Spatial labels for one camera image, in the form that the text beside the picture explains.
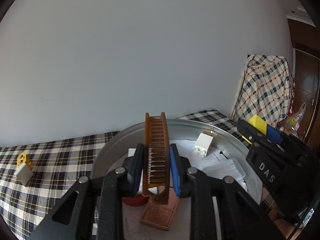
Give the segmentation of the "yellow cube block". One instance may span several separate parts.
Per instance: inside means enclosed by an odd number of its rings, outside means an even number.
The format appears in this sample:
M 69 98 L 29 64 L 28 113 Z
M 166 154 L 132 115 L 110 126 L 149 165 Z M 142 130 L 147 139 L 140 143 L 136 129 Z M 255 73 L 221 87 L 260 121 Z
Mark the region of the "yellow cube block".
M 259 129 L 263 133 L 263 135 L 266 135 L 267 122 L 260 118 L 258 115 L 253 115 L 247 122 Z

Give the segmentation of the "brown plastic comb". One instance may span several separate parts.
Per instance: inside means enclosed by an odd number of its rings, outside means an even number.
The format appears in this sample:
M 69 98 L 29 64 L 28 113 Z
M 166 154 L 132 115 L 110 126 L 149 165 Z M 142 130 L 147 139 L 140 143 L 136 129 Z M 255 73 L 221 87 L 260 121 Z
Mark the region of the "brown plastic comb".
M 145 114 L 143 195 L 152 204 L 167 205 L 170 188 L 169 132 L 165 113 Z

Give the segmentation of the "white power adapter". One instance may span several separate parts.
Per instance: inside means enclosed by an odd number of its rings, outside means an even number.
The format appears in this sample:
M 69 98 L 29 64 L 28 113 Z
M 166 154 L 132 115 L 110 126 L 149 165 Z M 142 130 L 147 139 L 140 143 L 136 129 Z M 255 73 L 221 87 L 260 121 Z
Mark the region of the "white power adapter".
M 22 163 L 15 171 L 14 175 L 23 186 L 26 186 L 32 178 L 33 172 L 26 163 Z

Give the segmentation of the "yellow cartoon face toy block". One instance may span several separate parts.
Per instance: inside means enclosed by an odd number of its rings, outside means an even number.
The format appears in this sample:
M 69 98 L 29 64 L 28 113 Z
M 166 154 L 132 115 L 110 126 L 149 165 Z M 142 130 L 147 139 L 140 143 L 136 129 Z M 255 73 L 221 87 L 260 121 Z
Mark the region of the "yellow cartoon face toy block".
M 17 157 L 17 164 L 16 167 L 20 168 L 22 164 L 26 164 L 30 170 L 33 169 L 32 163 L 30 158 L 28 157 L 26 152 L 22 152 Z

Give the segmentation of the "plastic bag with smiley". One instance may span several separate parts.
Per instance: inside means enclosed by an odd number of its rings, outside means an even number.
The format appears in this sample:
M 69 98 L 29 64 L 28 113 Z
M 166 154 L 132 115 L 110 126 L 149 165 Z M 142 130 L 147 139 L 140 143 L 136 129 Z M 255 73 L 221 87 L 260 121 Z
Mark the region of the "plastic bag with smiley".
M 298 138 L 298 130 L 300 128 L 300 123 L 304 117 L 305 110 L 306 103 L 303 103 L 297 113 L 293 113 L 291 116 L 288 116 L 280 123 L 278 130 L 280 132 L 286 133 L 287 135 L 291 134 Z

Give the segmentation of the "white toy brick with studs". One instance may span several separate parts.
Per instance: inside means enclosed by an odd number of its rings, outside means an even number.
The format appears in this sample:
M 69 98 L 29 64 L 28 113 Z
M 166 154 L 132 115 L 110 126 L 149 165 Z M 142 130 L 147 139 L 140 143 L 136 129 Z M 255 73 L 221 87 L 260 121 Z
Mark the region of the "white toy brick with studs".
M 202 158 L 206 157 L 215 137 L 216 133 L 213 131 L 201 132 L 194 144 L 194 154 Z

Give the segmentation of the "red round object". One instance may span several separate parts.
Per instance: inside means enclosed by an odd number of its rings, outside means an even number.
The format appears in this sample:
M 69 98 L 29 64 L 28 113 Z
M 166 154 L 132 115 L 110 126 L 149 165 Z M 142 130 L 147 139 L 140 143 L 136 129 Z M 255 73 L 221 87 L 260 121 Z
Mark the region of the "red round object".
M 143 206 L 149 201 L 149 196 L 138 194 L 135 197 L 123 197 L 122 201 L 128 206 Z

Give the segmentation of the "white paper packets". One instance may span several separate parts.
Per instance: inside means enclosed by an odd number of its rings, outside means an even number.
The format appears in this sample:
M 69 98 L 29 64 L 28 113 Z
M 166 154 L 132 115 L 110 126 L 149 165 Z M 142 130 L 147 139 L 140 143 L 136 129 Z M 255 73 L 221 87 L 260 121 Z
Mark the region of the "white paper packets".
M 172 140 L 170 143 L 176 145 L 179 155 L 187 158 L 192 167 L 217 179 L 231 176 L 248 192 L 245 182 L 246 173 L 237 159 L 225 157 L 223 153 L 220 153 L 220 150 L 213 146 L 209 148 L 205 157 L 196 155 L 194 153 L 195 141 L 191 140 Z

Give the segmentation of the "plaid cloth covered furniture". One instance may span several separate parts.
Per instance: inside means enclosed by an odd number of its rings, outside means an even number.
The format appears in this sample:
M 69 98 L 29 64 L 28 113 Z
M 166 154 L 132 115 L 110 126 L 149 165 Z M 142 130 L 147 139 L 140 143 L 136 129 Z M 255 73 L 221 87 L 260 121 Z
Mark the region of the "plaid cloth covered furniture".
M 248 121 L 256 114 L 276 127 L 287 117 L 292 90 L 293 75 L 285 57 L 248 55 L 229 118 Z

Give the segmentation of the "brown wooden door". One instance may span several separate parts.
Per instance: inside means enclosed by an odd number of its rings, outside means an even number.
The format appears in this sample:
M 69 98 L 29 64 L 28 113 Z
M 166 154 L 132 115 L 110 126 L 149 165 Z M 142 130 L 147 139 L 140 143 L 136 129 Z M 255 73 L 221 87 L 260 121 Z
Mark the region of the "brown wooden door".
M 306 23 L 288 20 L 295 67 L 296 112 L 304 103 L 306 110 L 299 136 L 310 148 L 319 146 L 319 32 Z

